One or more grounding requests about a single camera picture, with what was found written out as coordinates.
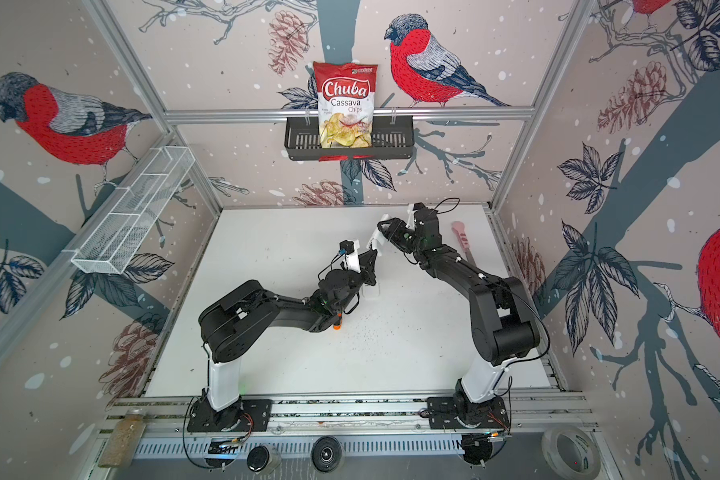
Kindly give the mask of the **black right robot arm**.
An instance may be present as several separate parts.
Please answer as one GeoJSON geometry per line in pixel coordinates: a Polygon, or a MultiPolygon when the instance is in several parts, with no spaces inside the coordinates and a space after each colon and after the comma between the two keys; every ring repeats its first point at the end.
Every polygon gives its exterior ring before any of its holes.
{"type": "Polygon", "coordinates": [[[531,354],[541,342],[539,320],[522,282],[490,274],[444,243],[436,209],[415,203],[407,221],[383,219],[377,231],[401,253],[412,256],[430,277],[450,285],[468,301],[477,356],[457,381],[457,405],[476,407],[492,400],[512,366],[540,358],[531,354]]]}

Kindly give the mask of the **orange black screwdriver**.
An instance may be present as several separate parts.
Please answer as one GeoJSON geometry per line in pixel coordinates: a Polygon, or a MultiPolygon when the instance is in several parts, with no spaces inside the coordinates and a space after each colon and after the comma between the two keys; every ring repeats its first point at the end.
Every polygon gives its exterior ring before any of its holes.
{"type": "Polygon", "coordinates": [[[342,319],[343,319],[343,312],[342,312],[342,311],[339,311],[339,312],[335,315],[335,319],[334,319],[334,322],[333,322],[333,324],[332,324],[332,328],[333,328],[334,330],[340,330],[340,329],[341,329],[342,319]]]}

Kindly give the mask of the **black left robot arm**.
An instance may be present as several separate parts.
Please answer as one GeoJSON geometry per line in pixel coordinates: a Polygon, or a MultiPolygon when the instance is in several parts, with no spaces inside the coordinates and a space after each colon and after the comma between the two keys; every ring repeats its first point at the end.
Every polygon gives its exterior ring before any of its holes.
{"type": "Polygon", "coordinates": [[[204,400],[215,413],[235,408],[240,400],[240,358],[269,328],[296,328],[321,333],[339,328],[359,305],[364,286],[377,284],[376,249],[360,253],[349,241],[340,244],[330,263],[318,274],[309,297],[276,294],[257,280],[248,280],[207,307],[198,318],[203,349],[208,356],[208,386],[204,400]]]}

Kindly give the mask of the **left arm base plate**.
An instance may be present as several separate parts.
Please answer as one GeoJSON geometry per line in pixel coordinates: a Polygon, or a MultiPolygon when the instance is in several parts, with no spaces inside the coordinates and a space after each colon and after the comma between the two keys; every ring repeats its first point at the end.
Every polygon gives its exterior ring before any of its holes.
{"type": "Polygon", "coordinates": [[[222,411],[215,411],[210,401],[201,397],[190,407],[186,430],[190,433],[264,432],[271,417],[270,399],[240,398],[222,411]]]}

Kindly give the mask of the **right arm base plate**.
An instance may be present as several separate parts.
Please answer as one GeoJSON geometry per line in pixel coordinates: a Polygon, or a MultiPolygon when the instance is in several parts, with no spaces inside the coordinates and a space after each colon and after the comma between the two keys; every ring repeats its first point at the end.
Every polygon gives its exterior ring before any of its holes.
{"type": "Polygon", "coordinates": [[[501,397],[482,403],[469,402],[465,396],[429,397],[421,412],[431,429],[497,429],[510,426],[509,412],[501,397]]]}

